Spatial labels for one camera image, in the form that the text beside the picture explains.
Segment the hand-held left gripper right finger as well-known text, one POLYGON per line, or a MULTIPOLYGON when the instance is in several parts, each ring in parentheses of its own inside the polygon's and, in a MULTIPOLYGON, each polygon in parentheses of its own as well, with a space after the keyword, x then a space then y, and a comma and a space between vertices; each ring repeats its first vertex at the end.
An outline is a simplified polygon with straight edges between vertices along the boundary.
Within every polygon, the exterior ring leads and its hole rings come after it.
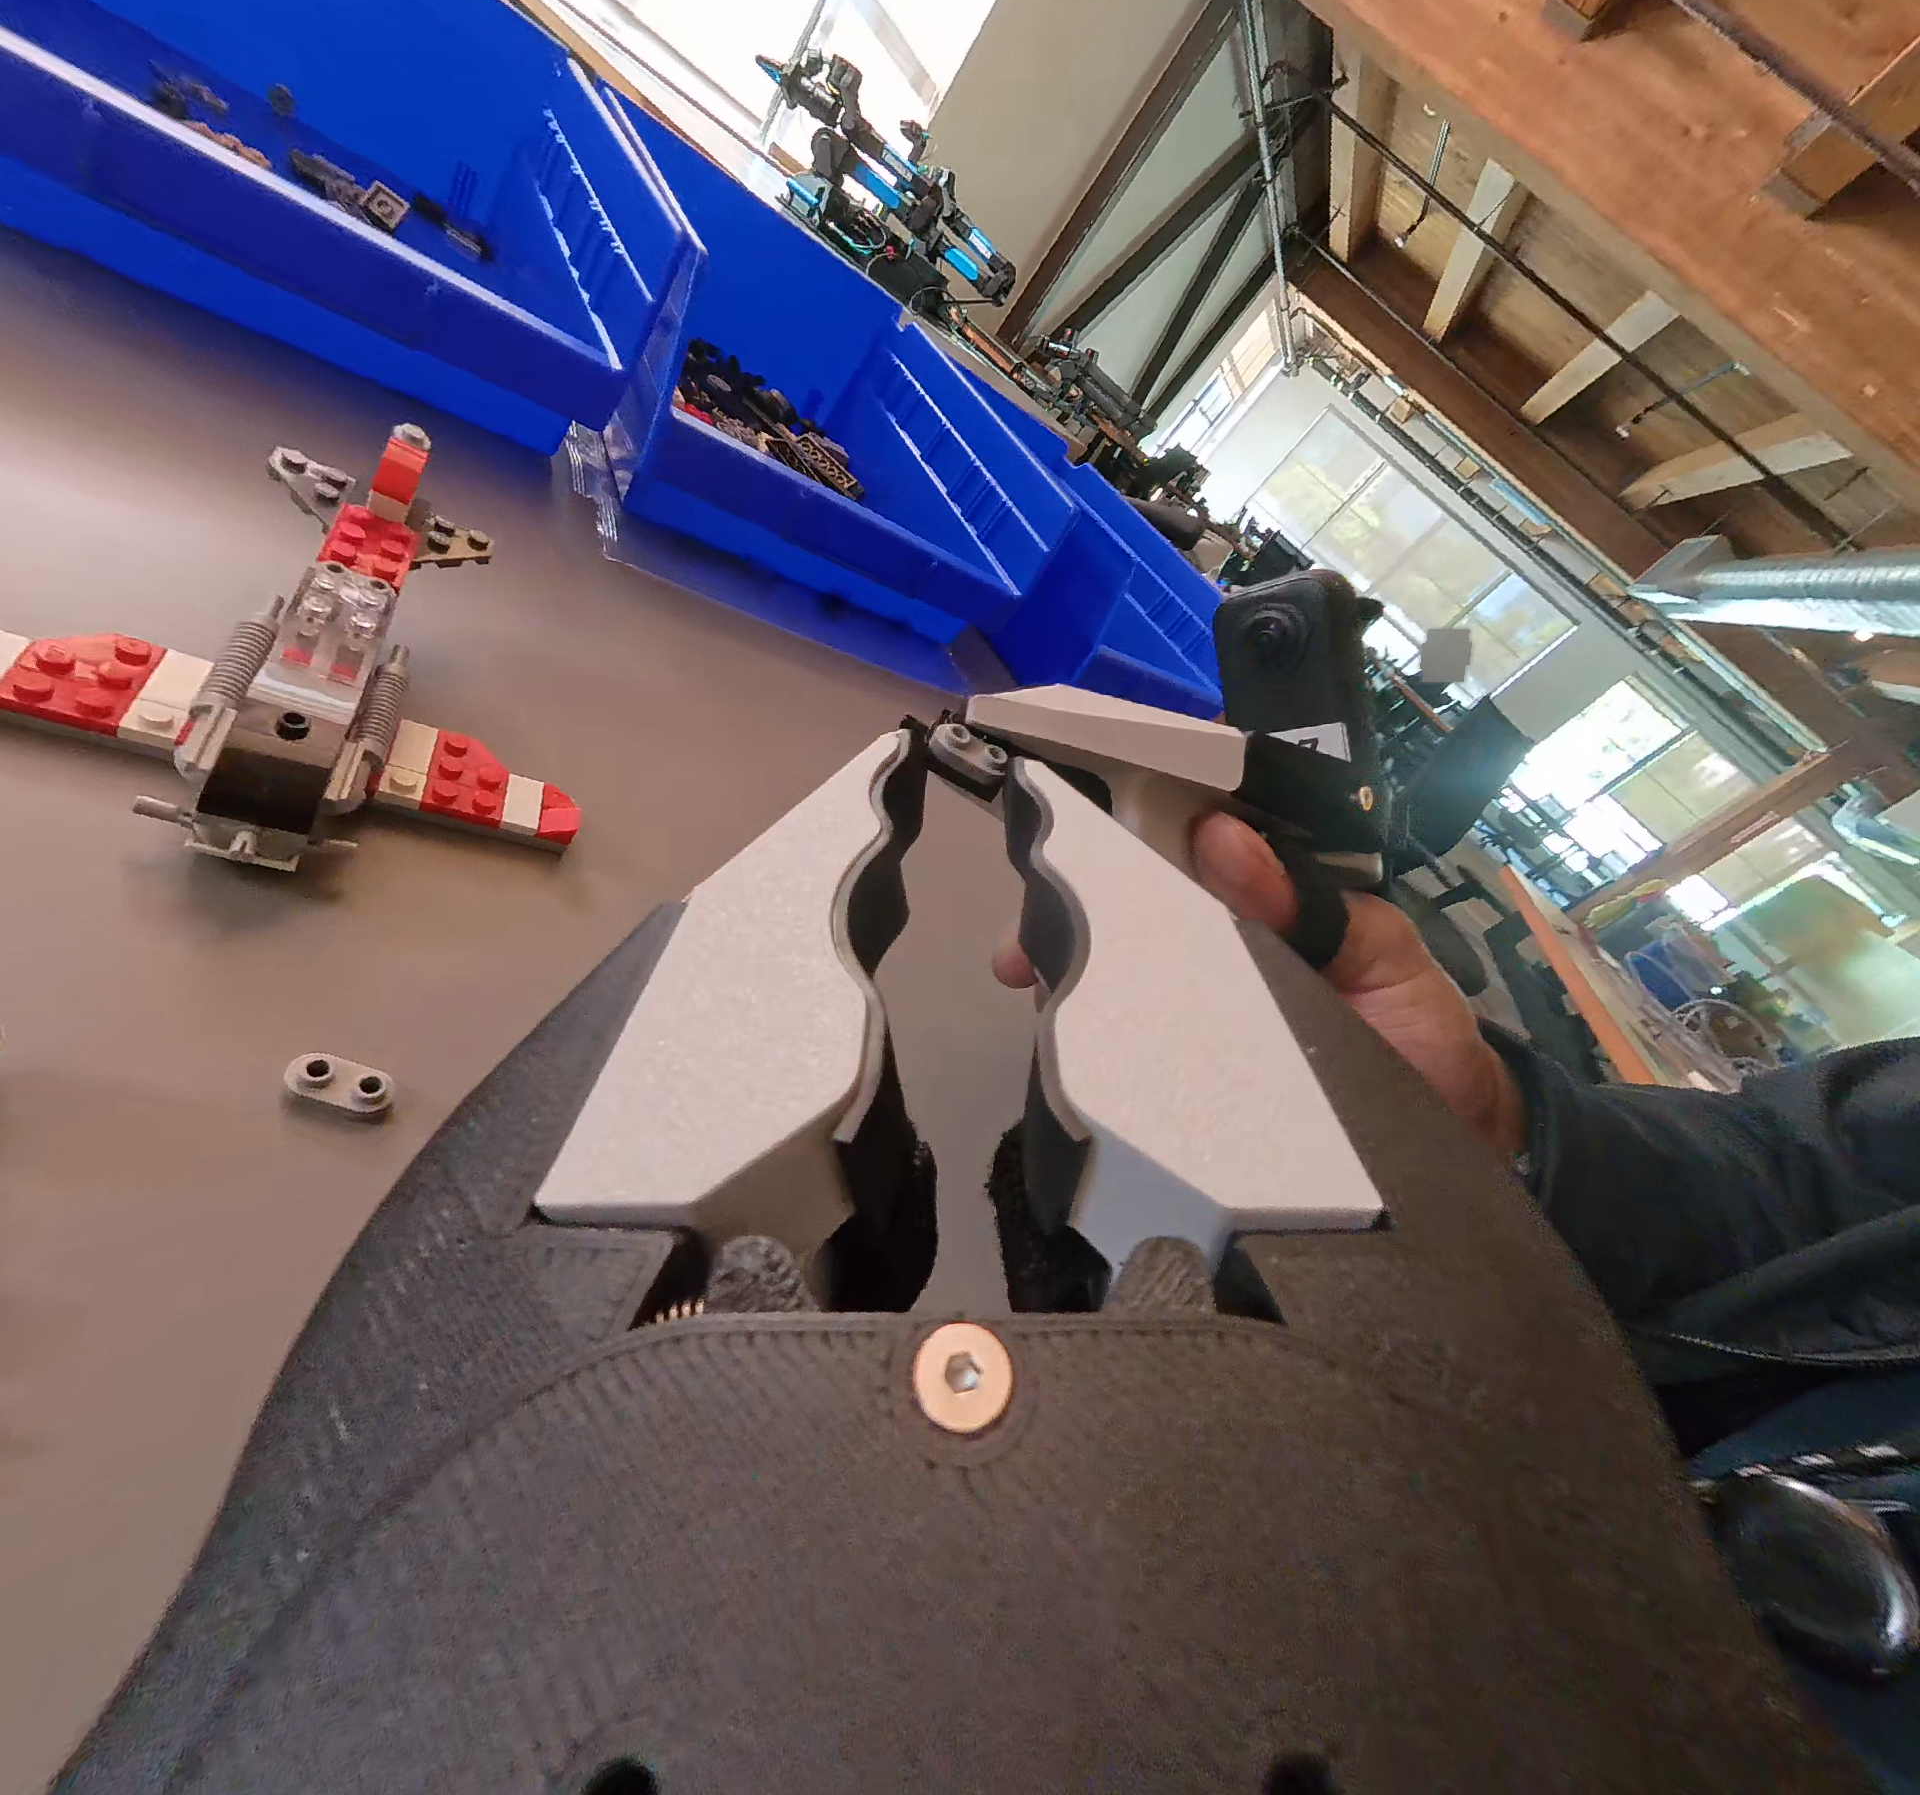
POLYGON ((1371 1237, 1384 1201, 1222 901, 1032 756, 1001 789, 1037 974, 1021 1122, 993 1157, 1010 1302, 1103 1302, 1143 1244, 1207 1283, 1248 1240, 1371 1237))

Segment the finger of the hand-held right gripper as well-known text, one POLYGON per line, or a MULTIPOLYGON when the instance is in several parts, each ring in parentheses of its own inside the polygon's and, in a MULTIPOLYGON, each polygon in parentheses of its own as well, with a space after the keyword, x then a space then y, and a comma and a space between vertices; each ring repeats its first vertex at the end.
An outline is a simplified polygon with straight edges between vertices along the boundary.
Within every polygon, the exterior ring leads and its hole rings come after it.
POLYGON ((1065 775, 1095 778, 1114 820, 1182 872, 1195 871, 1195 825, 1222 814, 1248 775, 1240 731, 1072 686, 974 697, 964 724, 1065 775))

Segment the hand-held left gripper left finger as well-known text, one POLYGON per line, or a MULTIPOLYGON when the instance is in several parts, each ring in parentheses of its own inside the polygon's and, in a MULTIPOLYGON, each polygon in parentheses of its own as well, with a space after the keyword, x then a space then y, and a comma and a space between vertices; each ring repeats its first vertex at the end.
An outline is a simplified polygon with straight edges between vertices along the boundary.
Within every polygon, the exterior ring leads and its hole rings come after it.
POLYGON ((877 966, 908 920, 924 731, 886 733, 698 882, 534 1194, 556 1225, 764 1237, 829 1302, 915 1302, 938 1172, 877 966))

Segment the small grey two-hole brick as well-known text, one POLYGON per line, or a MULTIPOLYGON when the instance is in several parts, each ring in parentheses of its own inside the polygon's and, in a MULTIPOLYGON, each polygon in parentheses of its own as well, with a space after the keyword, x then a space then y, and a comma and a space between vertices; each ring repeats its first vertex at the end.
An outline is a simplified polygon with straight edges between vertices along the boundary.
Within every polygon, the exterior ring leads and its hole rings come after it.
POLYGON ((993 805, 1010 771, 1010 753, 954 712, 944 712, 923 735, 924 765, 960 793, 993 805))
POLYGON ((385 1118, 397 1096, 385 1070, 325 1049, 306 1052, 289 1062, 283 1088, 288 1099, 363 1120, 385 1118))

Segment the person's right forearm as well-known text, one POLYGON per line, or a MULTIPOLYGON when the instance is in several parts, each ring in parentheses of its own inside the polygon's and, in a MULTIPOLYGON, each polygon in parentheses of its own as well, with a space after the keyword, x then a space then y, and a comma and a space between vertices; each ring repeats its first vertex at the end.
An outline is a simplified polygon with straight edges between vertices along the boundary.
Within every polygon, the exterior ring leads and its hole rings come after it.
POLYGON ((1736 1092, 1579 1084, 1523 1043, 1520 1076, 1520 1175, 1683 1455, 1813 1390, 1916 1370, 1914 1039, 1736 1092))

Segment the person's right hand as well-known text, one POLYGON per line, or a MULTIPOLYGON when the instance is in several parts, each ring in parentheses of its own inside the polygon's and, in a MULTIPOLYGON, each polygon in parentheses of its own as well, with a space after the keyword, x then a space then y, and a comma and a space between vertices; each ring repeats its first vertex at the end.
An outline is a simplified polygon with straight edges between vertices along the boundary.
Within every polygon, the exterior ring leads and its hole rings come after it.
MULTIPOLYGON (((1200 885, 1234 919, 1283 944, 1298 939, 1301 892, 1248 823, 1227 814, 1198 819, 1188 848, 1200 885)), ((1398 905, 1371 896, 1347 896, 1347 905, 1347 936, 1321 978, 1483 1146, 1517 1162, 1529 1135, 1521 1037, 1475 1012, 1398 905)))

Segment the empty blue storage bin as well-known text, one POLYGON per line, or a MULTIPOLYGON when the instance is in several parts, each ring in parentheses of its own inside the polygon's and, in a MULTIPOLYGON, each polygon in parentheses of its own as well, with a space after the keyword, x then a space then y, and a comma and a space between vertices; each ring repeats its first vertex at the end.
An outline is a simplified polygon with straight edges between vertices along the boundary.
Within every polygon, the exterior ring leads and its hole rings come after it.
POLYGON ((883 386, 904 432, 954 445, 945 487, 967 540, 1012 588, 977 631, 1024 686, 1072 684, 1211 718, 1218 595, 1192 563, 1069 442, 957 367, 903 325, 901 382, 883 386))

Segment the blue bin with dark pile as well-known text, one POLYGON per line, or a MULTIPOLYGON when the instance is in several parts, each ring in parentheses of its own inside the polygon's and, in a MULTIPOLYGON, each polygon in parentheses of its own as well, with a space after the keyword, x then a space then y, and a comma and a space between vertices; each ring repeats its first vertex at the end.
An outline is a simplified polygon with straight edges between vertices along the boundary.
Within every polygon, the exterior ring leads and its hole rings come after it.
POLYGON ((804 226, 608 90, 706 252, 689 327, 763 376, 848 450, 859 499, 802 478, 679 410, 623 514, 678 530, 932 641, 1010 641, 1016 674, 1061 674, 1023 615, 1078 601, 1089 640, 1123 583, 1094 514, 1016 437, 924 328, 804 226))

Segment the pile of dark brick pieces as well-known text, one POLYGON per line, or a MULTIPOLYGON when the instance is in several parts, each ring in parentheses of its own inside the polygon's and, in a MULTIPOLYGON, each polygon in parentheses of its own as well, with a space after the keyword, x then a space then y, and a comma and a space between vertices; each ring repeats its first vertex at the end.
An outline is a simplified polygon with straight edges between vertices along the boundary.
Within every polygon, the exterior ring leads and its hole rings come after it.
POLYGON ((851 450, 802 415, 783 390, 716 343, 689 343, 674 408, 853 502, 867 496, 851 450))

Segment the red white toy brick airplane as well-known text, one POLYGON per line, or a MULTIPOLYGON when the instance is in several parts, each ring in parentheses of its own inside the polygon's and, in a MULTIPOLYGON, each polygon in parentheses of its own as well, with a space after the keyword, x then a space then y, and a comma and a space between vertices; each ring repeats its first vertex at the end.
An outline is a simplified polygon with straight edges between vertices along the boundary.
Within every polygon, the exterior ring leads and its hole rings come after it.
POLYGON ((359 480, 272 449, 268 475, 323 530, 293 588, 242 620, 217 657, 125 631, 6 631, 4 720, 166 761, 186 795, 141 795, 134 813, 231 864, 296 872, 351 851, 349 820, 372 811, 566 851, 582 829, 569 793, 406 714, 403 588, 428 567, 493 558, 489 533, 422 494, 433 450, 425 429, 397 423, 359 480))

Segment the clear plastic label holder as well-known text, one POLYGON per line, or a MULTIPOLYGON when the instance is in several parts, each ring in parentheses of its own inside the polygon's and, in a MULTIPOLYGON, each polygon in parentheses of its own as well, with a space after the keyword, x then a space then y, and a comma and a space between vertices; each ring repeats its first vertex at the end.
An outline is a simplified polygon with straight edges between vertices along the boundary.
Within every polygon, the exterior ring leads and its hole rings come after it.
POLYGON ((613 463, 600 432, 572 422, 566 432, 564 454, 574 494, 589 502, 602 554, 618 566, 635 567, 621 535, 623 505, 613 475, 613 463))

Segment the background robot arms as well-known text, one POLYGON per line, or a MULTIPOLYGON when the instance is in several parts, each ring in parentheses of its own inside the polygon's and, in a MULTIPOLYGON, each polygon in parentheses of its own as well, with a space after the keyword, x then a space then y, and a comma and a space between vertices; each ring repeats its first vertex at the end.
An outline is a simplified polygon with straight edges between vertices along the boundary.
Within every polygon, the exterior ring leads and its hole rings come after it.
POLYGON ((964 213, 952 171, 924 165, 921 123, 901 125, 904 150, 890 143, 863 110, 861 69, 839 55, 809 50, 790 63, 758 55, 757 64, 787 108, 817 118, 809 168, 785 178, 791 219, 929 320, 964 307, 947 276, 972 291, 972 306, 1007 303, 1018 270, 964 213))

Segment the person's blue garment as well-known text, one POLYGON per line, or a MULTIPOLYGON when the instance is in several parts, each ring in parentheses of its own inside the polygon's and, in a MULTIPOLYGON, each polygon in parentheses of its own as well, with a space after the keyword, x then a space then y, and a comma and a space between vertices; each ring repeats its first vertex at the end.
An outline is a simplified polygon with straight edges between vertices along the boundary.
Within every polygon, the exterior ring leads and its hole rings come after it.
MULTIPOLYGON (((1863 1375, 1791 1399, 1731 1437, 1691 1457, 1700 1477, 1738 1467, 1780 1463, 1803 1452, 1891 1441, 1916 1434, 1918 1372, 1863 1375)), ((1916 1573, 1916 1469, 1880 1479, 1841 1484, 1848 1497, 1900 1502, 1887 1525, 1903 1545, 1903 1560, 1916 1573)), ((1781 1648, 1803 1703, 1860 1759, 1879 1790, 1918 1790, 1918 1667, 1909 1665, 1885 1683, 1848 1681, 1834 1668, 1781 1648)))

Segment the large blue storage bin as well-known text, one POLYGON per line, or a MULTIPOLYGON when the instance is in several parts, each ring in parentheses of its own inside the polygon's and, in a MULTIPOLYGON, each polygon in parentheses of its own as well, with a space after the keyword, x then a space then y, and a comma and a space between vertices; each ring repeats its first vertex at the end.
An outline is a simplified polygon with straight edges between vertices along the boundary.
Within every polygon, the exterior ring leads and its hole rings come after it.
POLYGON ((623 418, 647 447, 706 254, 572 55, 503 0, 4 0, 4 225, 554 453, 623 418), (478 266, 397 236, 146 101, 462 210, 478 266))

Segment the scattered small brick pieces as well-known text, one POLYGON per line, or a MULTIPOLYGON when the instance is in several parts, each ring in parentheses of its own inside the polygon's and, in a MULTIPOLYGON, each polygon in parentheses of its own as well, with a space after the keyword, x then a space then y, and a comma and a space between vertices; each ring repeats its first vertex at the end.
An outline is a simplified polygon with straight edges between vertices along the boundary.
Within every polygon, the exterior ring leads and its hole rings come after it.
POLYGON ((184 77, 158 60, 149 63, 146 101, 235 157, 262 171, 288 174, 306 191, 386 236, 397 236, 401 223, 413 219, 436 230, 462 257, 478 266, 494 261, 489 236, 462 210, 447 210, 442 202, 425 191, 403 191, 379 177, 361 180, 341 163, 296 146, 288 146, 274 156, 255 147, 244 135, 209 123, 209 117, 226 118, 231 104, 209 83, 184 77))

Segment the metal ventilation duct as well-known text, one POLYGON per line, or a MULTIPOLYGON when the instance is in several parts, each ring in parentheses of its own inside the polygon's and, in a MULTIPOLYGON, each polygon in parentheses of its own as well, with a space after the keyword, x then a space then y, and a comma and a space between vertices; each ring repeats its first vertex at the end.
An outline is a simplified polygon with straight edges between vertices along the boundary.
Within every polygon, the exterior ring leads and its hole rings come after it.
POLYGON ((1628 593, 1685 624, 1918 637, 1916 549, 1736 558, 1695 535, 1628 593))

